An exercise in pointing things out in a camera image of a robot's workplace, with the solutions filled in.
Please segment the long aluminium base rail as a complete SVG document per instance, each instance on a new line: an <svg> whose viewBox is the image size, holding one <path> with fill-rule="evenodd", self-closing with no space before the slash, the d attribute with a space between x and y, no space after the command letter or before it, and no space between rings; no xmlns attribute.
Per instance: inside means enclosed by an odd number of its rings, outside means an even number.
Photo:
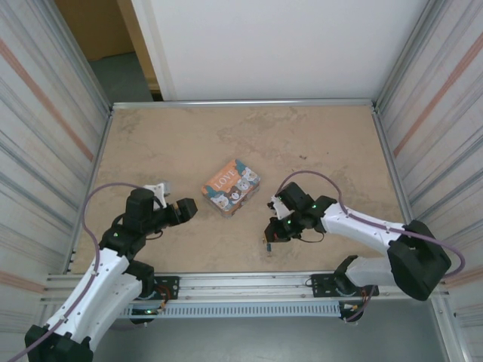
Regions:
<svg viewBox="0 0 483 362"><path fill-rule="evenodd" d="M260 273L158 273L177 276L180 292L175 302L277 302L314 299L308 286L313 274L331 271L292 271ZM60 305L82 275L48 275L41 302ZM361 297L322 297L329 300L360 300ZM380 286L373 299L411 299L395 286Z"/></svg>

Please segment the orange LOVE tin box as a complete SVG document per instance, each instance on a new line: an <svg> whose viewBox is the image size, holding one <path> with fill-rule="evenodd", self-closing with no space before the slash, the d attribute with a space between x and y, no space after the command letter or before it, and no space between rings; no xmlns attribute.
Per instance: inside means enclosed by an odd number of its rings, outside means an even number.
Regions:
<svg viewBox="0 0 483 362"><path fill-rule="evenodd" d="M202 194L222 216L231 217L258 191L260 181L244 162L232 159L202 186Z"/></svg>

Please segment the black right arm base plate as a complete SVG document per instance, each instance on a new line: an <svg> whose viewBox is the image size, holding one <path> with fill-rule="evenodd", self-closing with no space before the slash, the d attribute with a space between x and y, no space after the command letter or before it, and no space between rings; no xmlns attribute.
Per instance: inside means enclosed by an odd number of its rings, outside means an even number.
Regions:
<svg viewBox="0 0 483 362"><path fill-rule="evenodd" d="M322 297L363 297L368 296L372 286L357 287L345 275L335 273L313 274L309 278L308 286L315 298Z"/></svg>

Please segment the aluminium frame post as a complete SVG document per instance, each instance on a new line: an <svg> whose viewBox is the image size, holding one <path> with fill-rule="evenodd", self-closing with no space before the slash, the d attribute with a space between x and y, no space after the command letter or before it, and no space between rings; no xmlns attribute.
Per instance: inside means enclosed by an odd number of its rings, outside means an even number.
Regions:
<svg viewBox="0 0 483 362"><path fill-rule="evenodd" d="M411 34L409 35L404 47L402 48L402 51L399 54L391 72L389 73L382 87L382 90L380 91L375 101L373 101L373 107L376 112L380 111L383 102L389 96L389 92L395 87L397 79L399 78L400 74L403 73L403 68L411 57L410 52L412 52L412 50L416 47L416 43L419 38L423 36L423 27L426 25L427 18L432 13L432 8L434 7L435 3L436 0L426 1L423 11L419 16L417 22L415 23L415 26L411 31Z"/></svg>
<svg viewBox="0 0 483 362"><path fill-rule="evenodd" d="M54 4L69 30L69 39L75 49L76 58L85 73L82 79L87 82L88 93L97 107L109 115L112 112L112 104L88 60L90 50L88 36L94 34L91 29L91 21L94 17L88 14L91 10L91 2L89 0L54 0Z"/></svg>

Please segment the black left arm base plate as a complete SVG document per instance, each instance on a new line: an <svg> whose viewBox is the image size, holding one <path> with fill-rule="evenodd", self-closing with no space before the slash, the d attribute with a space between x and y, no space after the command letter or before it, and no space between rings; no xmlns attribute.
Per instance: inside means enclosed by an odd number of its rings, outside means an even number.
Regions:
<svg viewBox="0 0 483 362"><path fill-rule="evenodd" d="M164 302L178 299L180 278L177 276L155 276L152 299Z"/></svg>

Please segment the aluminium table edge rail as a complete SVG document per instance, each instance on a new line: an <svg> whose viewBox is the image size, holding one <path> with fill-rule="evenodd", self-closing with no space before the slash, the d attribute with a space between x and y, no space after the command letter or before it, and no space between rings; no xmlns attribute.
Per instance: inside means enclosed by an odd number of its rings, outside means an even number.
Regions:
<svg viewBox="0 0 483 362"><path fill-rule="evenodd" d="M195 108L235 108L264 106L373 106L371 99L364 98L326 98L298 100L193 100L165 102L126 102L114 103L114 111L122 109L195 109Z"/></svg>
<svg viewBox="0 0 483 362"><path fill-rule="evenodd" d="M99 169L100 162L102 160L103 152L104 152L105 145L106 145L106 140L107 140L107 137L109 135L109 130L110 130L110 127L111 127L111 124L112 124L113 114L114 114L114 108L111 106L109 108L109 114L108 114L108 118L106 120L106 124L105 124L105 126L103 128L103 132L101 134L97 153L96 153L95 158L92 162L91 173L90 173L90 177L88 179L88 183L86 185L86 189L85 189L85 193L84 193L84 199L83 199L82 205L80 206L80 208L78 210L78 215L77 215L76 220L75 220L75 227L72 230L72 236L71 236L71 241L70 241L70 250L69 250L68 256L66 257L65 266L63 268L64 274L69 274L71 272L71 264L75 260L76 248L77 248L77 245L78 245L80 235L82 233L82 220L85 216L85 208L86 208L86 205L87 205L86 204L87 198L88 198L89 194L92 192L92 190L94 189L94 184L96 182L98 169Z"/></svg>
<svg viewBox="0 0 483 362"><path fill-rule="evenodd" d="M401 178L398 174L398 169L395 163L395 157L392 153L392 150L389 147L389 142L387 139L386 132L383 128L381 117L375 109L372 112L372 118L374 121L374 126L377 131L377 135L380 141L380 146L383 152L383 157L385 158L386 166L389 171L389 176L395 191L396 199L399 205L399 209L401 211L402 218L405 221L405 223L408 224L410 221L414 219L413 211L411 209Z"/></svg>

